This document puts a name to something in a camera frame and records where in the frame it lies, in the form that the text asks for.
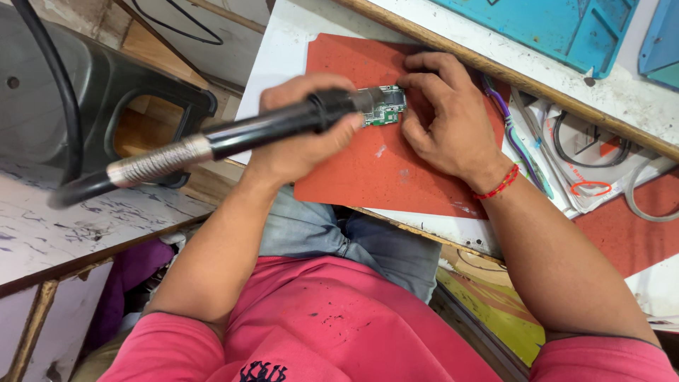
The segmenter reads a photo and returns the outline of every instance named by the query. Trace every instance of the gray stool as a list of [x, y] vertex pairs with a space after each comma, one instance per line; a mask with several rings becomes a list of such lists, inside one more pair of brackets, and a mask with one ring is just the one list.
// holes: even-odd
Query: gray stool
[[[173, 141], [197, 131], [214, 116], [217, 99], [207, 91], [89, 37], [44, 22], [61, 55], [78, 99], [84, 139], [84, 173], [121, 159], [113, 136], [129, 102], [159, 97], [184, 112]], [[54, 78], [31, 32], [14, 7], [0, 3], [0, 156], [61, 167], [66, 156], [66, 122]], [[177, 172], [155, 183], [178, 188], [188, 180]]]

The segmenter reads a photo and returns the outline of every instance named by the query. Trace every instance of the toothbrush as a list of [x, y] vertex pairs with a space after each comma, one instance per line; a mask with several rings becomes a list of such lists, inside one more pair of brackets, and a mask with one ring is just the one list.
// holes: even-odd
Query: toothbrush
[[512, 147], [514, 147], [514, 150], [519, 153], [521, 159], [523, 159], [526, 163], [526, 167], [528, 167], [528, 172], [530, 173], [530, 177], [533, 179], [533, 182], [543, 194], [547, 195], [550, 199], [554, 199], [554, 192], [549, 186], [547, 177], [545, 177], [545, 174], [542, 172], [542, 170], [540, 170], [538, 163], [530, 155], [524, 143], [521, 142], [521, 139], [519, 139], [514, 126], [514, 118], [512, 118], [507, 105], [504, 104], [504, 100], [502, 99], [502, 96], [500, 96], [500, 93], [495, 90], [495, 85], [493, 84], [492, 78], [487, 74], [482, 74], [481, 82], [483, 83], [483, 89], [485, 90], [485, 93], [489, 97], [495, 99], [501, 108], [502, 114], [504, 115], [504, 131], [507, 134], [509, 143], [512, 145]]

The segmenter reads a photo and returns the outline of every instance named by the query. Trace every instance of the red t-shirt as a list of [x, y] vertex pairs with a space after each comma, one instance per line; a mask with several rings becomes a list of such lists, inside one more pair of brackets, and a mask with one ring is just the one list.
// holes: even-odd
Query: red t-shirt
[[[99, 381], [500, 381], [422, 301], [367, 266], [260, 258], [225, 342], [193, 319], [142, 318]], [[662, 350], [627, 338], [546, 344], [533, 381], [679, 381]]]

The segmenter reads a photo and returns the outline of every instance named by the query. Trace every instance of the circuit board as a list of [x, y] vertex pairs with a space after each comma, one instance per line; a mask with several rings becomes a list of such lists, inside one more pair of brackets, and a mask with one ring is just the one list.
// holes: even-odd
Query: circuit board
[[379, 126], [399, 121], [399, 113], [405, 110], [405, 91], [397, 85], [380, 86], [384, 93], [384, 102], [379, 103], [371, 113], [363, 114], [363, 127]]

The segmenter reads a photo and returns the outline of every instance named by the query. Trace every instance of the person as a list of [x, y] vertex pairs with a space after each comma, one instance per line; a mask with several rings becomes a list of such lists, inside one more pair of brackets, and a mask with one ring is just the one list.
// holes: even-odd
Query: person
[[[436, 118], [407, 113], [415, 152], [477, 194], [513, 163], [483, 98], [450, 54], [408, 56], [398, 85], [421, 90]], [[261, 95], [262, 110], [320, 89], [355, 90], [328, 73]], [[499, 381], [427, 305], [440, 244], [366, 215], [296, 201], [289, 183], [346, 147], [344, 116], [320, 135], [253, 150], [238, 185], [186, 245], [100, 381]], [[482, 200], [522, 301], [547, 343], [532, 381], [677, 381], [611, 263], [525, 177]]]

